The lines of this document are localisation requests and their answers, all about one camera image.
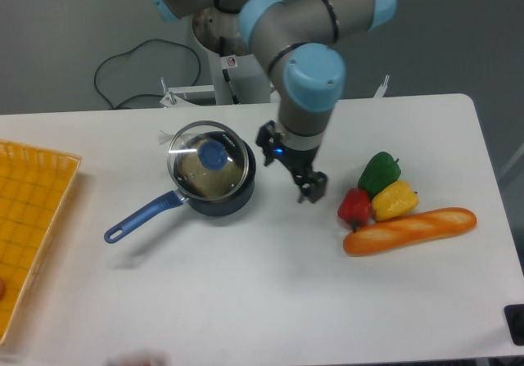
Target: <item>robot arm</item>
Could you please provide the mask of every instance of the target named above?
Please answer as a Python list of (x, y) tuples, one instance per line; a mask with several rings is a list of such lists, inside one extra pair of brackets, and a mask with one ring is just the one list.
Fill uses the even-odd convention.
[(332, 109), (346, 79), (343, 60), (325, 43), (389, 20), (396, 0), (250, 0), (240, 13), (240, 31), (282, 102), (277, 122), (259, 131), (265, 164), (281, 161), (300, 189), (299, 201), (316, 202), (327, 176), (313, 171)]
[(155, 3), (165, 19), (211, 9), (209, 19), (206, 16), (203, 21), (213, 24), (203, 38), (219, 39), (217, 45), (211, 40), (207, 47), (220, 56), (255, 55), (282, 98), (277, 121), (263, 125), (256, 139), (265, 165), (276, 159), (286, 166), (300, 189), (299, 201), (321, 198), (328, 177), (313, 171), (312, 163), (346, 79), (344, 61), (327, 44), (388, 21), (395, 13), (396, 0), (300, 0), (290, 5), (282, 0)]

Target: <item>saucepan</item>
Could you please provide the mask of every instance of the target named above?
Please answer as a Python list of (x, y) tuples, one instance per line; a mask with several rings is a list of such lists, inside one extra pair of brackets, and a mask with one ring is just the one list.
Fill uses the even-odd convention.
[(208, 216), (241, 209), (255, 188), (253, 151), (229, 127), (211, 120), (188, 124), (171, 140), (167, 166), (177, 190), (149, 202), (105, 234), (108, 243), (129, 235), (164, 210), (187, 202)]

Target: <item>black object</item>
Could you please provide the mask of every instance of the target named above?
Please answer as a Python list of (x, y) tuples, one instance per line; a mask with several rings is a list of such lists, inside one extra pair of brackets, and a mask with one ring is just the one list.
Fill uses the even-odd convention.
[(504, 314), (513, 343), (524, 346), (524, 305), (508, 305), (504, 307)]
[(260, 128), (256, 144), (264, 153), (264, 166), (270, 165), (276, 159), (291, 173), (293, 181), (300, 189), (299, 203), (303, 200), (315, 203), (324, 196), (328, 177), (323, 172), (313, 171), (311, 165), (317, 154), (317, 147), (308, 151), (297, 151), (284, 146), (280, 133), (275, 132), (273, 120)]

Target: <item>gray floor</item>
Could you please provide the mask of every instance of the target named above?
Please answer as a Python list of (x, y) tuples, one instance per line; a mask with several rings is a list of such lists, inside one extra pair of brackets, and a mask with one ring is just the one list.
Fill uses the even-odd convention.
[[(385, 74), (391, 96), (466, 93), (500, 176), (524, 143), (523, 21), (524, 0), (399, 0), (389, 25), (336, 45), (348, 66), (346, 97), (371, 97)], [(151, 0), (0, 0), (0, 114), (107, 110), (93, 88), (96, 68), (149, 38), (194, 47), (203, 60), (198, 83), (210, 84), (189, 22), (164, 24)], [(188, 85), (196, 72), (191, 54), (154, 44), (104, 68), (100, 87), (117, 103), (161, 93), (161, 76), (169, 86)], [(519, 160), (500, 181), (522, 260), (523, 169)]]

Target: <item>lid rim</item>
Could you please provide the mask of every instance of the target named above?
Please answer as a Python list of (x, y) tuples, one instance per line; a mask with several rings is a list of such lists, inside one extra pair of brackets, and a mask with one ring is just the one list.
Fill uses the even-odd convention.
[[(182, 186), (178, 182), (178, 180), (174, 176), (174, 168), (171, 166), (171, 163), (170, 163), (170, 159), (169, 158), (171, 157), (171, 154), (169, 152), (173, 148), (174, 143), (180, 138), (181, 135), (186, 133), (189, 129), (193, 129), (193, 128), (198, 127), (198, 126), (212, 126), (212, 127), (216, 127), (217, 129), (222, 129), (226, 134), (228, 134), (228, 137), (233, 137), (232, 140), (237, 143), (237, 145), (240, 147), (240, 151), (242, 153), (244, 166), (243, 166), (243, 172), (242, 172), (242, 176), (241, 176), (240, 180), (238, 181), (237, 185), (235, 186), (235, 188), (233, 190), (231, 190), (230, 192), (228, 192), (228, 193), (226, 193), (226, 194), (224, 194), (222, 196), (219, 196), (217, 198), (206, 198), (206, 197), (198, 196), (198, 195), (196, 195), (196, 194), (194, 194), (192, 192), (189, 192), (184, 186)], [(204, 201), (204, 202), (219, 202), (219, 201), (225, 200), (225, 199), (233, 196), (236, 192), (238, 192), (238, 190), (240, 190), (240, 188), (246, 182), (247, 174), (248, 174), (248, 172), (250, 170), (249, 165), (250, 165), (250, 163), (249, 163), (249, 156), (247, 154), (246, 143), (244, 142), (244, 140), (242, 138), (240, 138), (240, 136), (237, 133), (235, 133), (233, 130), (231, 130), (225, 124), (221, 124), (220, 122), (215, 122), (213, 120), (198, 120), (196, 122), (192, 122), (190, 124), (187, 124), (186, 126), (182, 127), (173, 136), (173, 138), (171, 139), (171, 142), (169, 143), (169, 147), (168, 147), (167, 170), (169, 172), (169, 176), (171, 177), (171, 179), (173, 179), (174, 183), (177, 185), (177, 187), (180, 190), (180, 192), (182, 194), (184, 194), (186, 197), (191, 198), (193, 200)]]

